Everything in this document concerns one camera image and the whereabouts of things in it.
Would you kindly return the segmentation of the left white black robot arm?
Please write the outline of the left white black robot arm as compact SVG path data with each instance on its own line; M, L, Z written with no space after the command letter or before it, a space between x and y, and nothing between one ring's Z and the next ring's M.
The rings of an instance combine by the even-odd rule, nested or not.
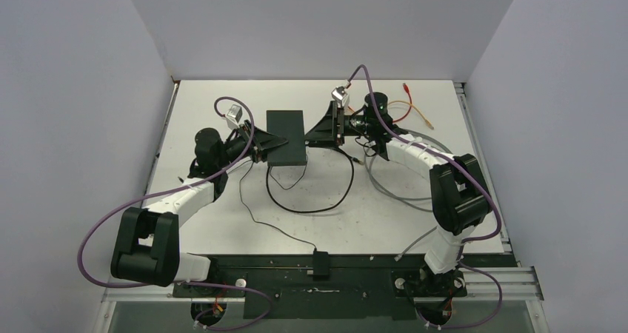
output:
M213 128L201 129L194 140L195 157L182 189L144 208L124 210L110 264L114 278L162 287L192 281L192 287L205 297L220 289L221 276L210 269L211 260L181 250L181 225L220 198L228 182L226 167L242 158L266 161L270 152L289 141L249 121L227 140Z

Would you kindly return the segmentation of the dark grey network switch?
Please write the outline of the dark grey network switch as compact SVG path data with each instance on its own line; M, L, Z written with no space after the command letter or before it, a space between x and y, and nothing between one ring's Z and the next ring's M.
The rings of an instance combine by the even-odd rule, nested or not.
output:
M307 165L304 114L302 110L268 110L267 131L284 142L268 155L270 167L304 167Z

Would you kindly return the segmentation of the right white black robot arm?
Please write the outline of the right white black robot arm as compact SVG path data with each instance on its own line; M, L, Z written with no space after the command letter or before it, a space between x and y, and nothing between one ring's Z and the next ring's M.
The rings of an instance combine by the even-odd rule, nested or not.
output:
M494 210L478 160L436 149L401 128L389 115L389 99L382 92L366 95L364 106L350 115L344 112L343 100L337 95L330 102L323 118L304 136L307 145L341 146L347 136L362 137L375 155L428 180L436 228L418 282L429 295L454 286L464 246Z

